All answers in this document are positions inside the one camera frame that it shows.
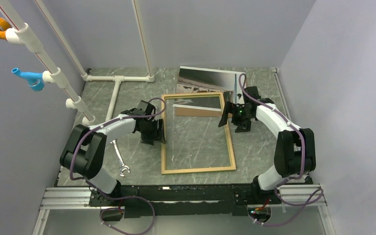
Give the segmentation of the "landscape photo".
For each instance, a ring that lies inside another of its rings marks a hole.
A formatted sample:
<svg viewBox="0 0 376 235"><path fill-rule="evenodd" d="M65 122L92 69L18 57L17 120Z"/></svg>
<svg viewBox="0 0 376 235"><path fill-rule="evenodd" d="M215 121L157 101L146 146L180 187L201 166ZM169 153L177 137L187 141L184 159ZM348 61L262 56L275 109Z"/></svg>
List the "landscape photo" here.
<svg viewBox="0 0 376 235"><path fill-rule="evenodd" d="M196 94L222 92L224 100L243 104L244 98L239 87L241 72L181 66L175 92ZM186 97L173 100L176 116L220 117L222 107L218 97Z"/></svg>

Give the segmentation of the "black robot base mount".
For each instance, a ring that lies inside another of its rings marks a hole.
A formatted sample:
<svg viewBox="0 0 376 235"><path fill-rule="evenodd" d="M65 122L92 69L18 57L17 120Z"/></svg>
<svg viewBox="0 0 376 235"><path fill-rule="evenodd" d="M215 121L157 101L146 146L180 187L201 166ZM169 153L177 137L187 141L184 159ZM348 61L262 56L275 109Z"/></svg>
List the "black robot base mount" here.
<svg viewBox="0 0 376 235"><path fill-rule="evenodd" d="M93 190L89 206L120 206L125 218L139 218L153 214L246 216L247 208L281 203L273 191L257 193L251 184L122 185L121 196L125 199L117 196L113 201Z"/></svg>

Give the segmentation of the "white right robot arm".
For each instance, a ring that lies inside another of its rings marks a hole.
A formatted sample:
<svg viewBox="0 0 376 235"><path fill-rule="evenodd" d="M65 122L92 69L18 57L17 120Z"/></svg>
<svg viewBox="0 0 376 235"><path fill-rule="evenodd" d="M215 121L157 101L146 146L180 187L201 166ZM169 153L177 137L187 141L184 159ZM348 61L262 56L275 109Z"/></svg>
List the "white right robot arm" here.
<svg viewBox="0 0 376 235"><path fill-rule="evenodd" d="M251 199L262 203L269 197L269 190L286 180L300 179L316 168L314 132L291 122L271 99L262 98L255 86L246 87L242 98L242 104L225 102L219 126L230 121L236 126L235 132L249 132L254 119L276 137L274 163L253 179L250 190Z"/></svg>

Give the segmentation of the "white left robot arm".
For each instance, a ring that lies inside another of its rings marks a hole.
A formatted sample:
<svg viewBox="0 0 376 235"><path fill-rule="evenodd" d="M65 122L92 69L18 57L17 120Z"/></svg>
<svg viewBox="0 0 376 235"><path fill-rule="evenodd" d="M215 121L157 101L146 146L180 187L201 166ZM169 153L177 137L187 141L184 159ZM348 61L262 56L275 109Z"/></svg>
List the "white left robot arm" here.
<svg viewBox="0 0 376 235"><path fill-rule="evenodd" d="M150 101L140 101L136 108L122 111L104 123L84 126L76 125L60 156L60 165L70 171L71 180L85 180L102 193L106 204L116 205L122 196L121 183L103 167L106 145L120 137L139 132L141 143L153 145L165 140L165 121L156 117L165 108L157 111Z"/></svg>

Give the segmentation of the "white PVC pipe stand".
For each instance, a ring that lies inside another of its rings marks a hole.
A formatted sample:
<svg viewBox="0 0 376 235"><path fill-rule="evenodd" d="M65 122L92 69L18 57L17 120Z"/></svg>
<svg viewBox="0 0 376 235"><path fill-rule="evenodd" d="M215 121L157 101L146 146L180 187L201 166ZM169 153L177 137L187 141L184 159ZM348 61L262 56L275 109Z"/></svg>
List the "white PVC pipe stand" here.
<svg viewBox="0 0 376 235"><path fill-rule="evenodd" d="M50 24L51 28L56 33L56 36L62 43L63 47L66 49L67 53L73 60L74 64L77 66L79 73L84 81L113 81L114 88L112 97L109 103L108 112L106 119L109 120L113 116L114 106L116 104L116 98L118 96L118 91L121 83L126 81L133 82L154 82L154 74L152 67L149 63L149 55L147 46L145 44L144 32L142 21L138 13L139 3L138 1L132 1L135 18L137 21L137 27L139 35L141 38L141 44L143 53L145 56L146 67L148 74L146 76L94 76L89 75L84 68L81 66L78 58L74 54L70 45L66 41L64 35L60 31L58 25L56 24L53 17L50 15L48 9L41 0L36 1L42 14L45 16L46 20ZM83 114L82 122L84 125L91 125L95 122L95 116L90 112L86 103L72 88L69 80L62 70L56 66L55 62L50 58L48 53L45 51L42 42L39 40L38 36L32 30L32 28L20 17L18 12L12 6L12 4L7 0L0 0L0 12L5 17L5 21L0 23L0 37L4 38L7 42L16 45L25 46L32 54L34 54L39 61L43 64L46 70L42 73L42 80L47 83L55 83L61 90L63 90L68 99L66 100L66 107L71 109L76 109L78 112Z"/></svg>

